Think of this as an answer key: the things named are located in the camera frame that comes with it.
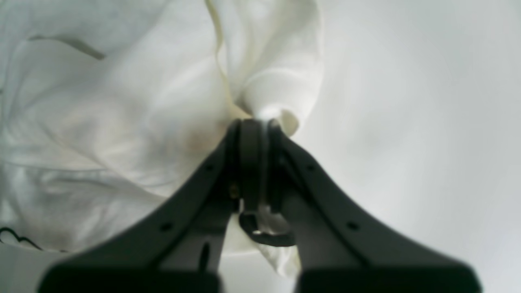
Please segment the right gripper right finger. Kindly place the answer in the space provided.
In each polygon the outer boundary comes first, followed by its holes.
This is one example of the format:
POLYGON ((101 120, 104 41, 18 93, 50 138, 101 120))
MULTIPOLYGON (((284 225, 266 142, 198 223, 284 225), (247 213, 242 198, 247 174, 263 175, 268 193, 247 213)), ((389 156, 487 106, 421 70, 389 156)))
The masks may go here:
POLYGON ((465 263, 389 228, 350 199, 275 120, 267 202, 294 233, 298 293, 480 293, 465 263))

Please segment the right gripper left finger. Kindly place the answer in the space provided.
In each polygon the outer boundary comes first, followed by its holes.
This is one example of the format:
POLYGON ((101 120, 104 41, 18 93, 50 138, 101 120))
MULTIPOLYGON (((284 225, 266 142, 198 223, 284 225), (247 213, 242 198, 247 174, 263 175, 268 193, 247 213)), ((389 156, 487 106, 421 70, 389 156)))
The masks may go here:
POLYGON ((262 123, 236 120, 162 206, 114 239, 54 265, 40 293, 219 293, 228 221, 261 197, 262 123))

